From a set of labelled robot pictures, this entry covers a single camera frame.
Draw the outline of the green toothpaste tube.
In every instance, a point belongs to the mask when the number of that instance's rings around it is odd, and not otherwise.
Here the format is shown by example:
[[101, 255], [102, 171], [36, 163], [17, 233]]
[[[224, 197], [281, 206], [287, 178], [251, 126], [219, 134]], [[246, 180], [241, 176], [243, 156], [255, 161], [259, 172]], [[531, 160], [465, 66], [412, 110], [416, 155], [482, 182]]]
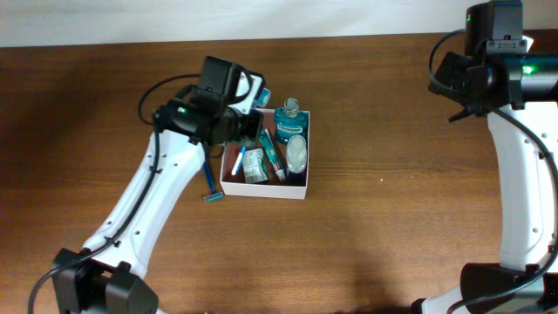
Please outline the green toothpaste tube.
[[275, 149], [275, 146], [272, 142], [272, 139], [270, 137], [270, 133], [268, 129], [263, 129], [261, 131], [261, 135], [260, 135], [260, 142], [262, 145], [263, 150], [265, 151], [268, 159], [269, 159], [269, 163], [271, 165], [271, 167], [274, 170], [274, 173], [276, 174], [277, 178], [279, 179], [279, 181], [286, 181], [286, 174], [284, 171], [284, 168], [282, 166], [282, 163], [279, 159], [278, 153]]

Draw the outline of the blue white toothbrush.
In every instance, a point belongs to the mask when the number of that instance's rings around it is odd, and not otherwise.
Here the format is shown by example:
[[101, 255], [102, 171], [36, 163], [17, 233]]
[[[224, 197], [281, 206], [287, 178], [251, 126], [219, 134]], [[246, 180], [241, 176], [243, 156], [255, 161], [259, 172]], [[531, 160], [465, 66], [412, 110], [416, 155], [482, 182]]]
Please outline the blue white toothbrush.
[[[265, 107], [270, 99], [270, 95], [271, 95], [271, 91], [267, 88], [263, 88], [261, 95], [259, 96], [258, 99], [256, 99], [254, 101], [253, 104], [253, 108], [256, 109], [257, 107]], [[231, 171], [232, 175], [237, 175], [241, 165], [242, 165], [242, 159], [243, 159], [243, 155], [245, 154], [247, 148], [246, 147], [242, 147], [241, 151], [238, 153], [237, 158], [235, 160], [235, 164], [233, 166], [233, 169]]]

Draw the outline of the green white soap box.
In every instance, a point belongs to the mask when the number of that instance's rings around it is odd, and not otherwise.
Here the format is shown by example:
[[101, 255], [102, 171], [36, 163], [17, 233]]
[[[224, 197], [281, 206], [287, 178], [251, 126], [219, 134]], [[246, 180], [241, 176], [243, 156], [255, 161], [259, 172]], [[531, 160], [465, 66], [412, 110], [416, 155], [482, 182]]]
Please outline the green white soap box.
[[247, 150], [242, 158], [242, 169], [247, 184], [264, 184], [269, 181], [261, 148]]

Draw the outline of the teal mouthwash bottle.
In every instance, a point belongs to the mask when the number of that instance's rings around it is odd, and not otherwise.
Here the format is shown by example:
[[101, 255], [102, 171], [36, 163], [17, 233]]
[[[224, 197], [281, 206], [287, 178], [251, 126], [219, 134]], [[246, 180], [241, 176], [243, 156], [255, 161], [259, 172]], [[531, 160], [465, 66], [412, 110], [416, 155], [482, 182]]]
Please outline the teal mouthwash bottle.
[[308, 138], [309, 114], [300, 109], [297, 99], [286, 99], [283, 107], [275, 110], [274, 122], [275, 140], [279, 144], [286, 145], [290, 138], [296, 135]]

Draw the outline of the dark blue pump bottle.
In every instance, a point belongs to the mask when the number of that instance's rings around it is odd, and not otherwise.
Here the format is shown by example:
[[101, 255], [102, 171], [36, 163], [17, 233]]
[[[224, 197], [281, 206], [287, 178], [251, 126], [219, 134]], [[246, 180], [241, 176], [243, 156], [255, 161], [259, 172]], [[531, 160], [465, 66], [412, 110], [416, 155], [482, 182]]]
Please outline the dark blue pump bottle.
[[289, 139], [286, 148], [287, 178], [294, 183], [305, 181], [308, 163], [308, 149], [306, 139], [302, 135], [295, 135]]

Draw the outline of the blue disposable razor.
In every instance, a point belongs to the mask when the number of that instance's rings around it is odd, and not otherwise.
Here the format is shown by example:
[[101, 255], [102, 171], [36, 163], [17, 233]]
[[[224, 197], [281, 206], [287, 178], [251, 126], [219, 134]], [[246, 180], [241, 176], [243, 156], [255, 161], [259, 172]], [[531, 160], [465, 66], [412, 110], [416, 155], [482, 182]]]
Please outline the blue disposable razor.
[[204, 201], [205, 202], [211, 202], [211, 201], [217, 201], [217, 200], [222, 199], [223, 198], [223, 193], [218, 192], [216, 187], [215, 187], [213, 171], [211, 169], [209, 160], [205, 160], [204, 165], [203, 165], [203, 170], [204, 170], [206, 182], [207, 182], [208, 188], [209, 188], [209, 194], [204, 197]]

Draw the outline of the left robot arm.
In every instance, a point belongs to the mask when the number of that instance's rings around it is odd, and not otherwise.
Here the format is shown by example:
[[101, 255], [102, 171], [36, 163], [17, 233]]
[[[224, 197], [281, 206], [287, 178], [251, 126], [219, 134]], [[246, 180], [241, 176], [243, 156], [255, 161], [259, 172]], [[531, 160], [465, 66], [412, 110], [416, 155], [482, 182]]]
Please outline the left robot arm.
[[263, 114], [253, 108], [197, 108], [171, 99], [153, 115], [142, 162], [117, 205], [79, 252], [61, 249], [50, 273], [61, 313], [159, 313], [145, 282], [160, 232], [213, 144], [254, 145]]

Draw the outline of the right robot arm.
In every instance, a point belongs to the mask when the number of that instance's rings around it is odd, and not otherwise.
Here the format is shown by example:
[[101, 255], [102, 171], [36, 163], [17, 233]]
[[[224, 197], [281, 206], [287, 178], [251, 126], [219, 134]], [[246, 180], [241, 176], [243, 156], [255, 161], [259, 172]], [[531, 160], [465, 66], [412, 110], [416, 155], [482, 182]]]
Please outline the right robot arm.
[[430, 91], [458, 101], [452, 117], [487, 117], [500, 171], [496, 263], [468, 263], [459, 285], [416, 300], [413, 313], [557, 311], [557, 57], [449, 52]]

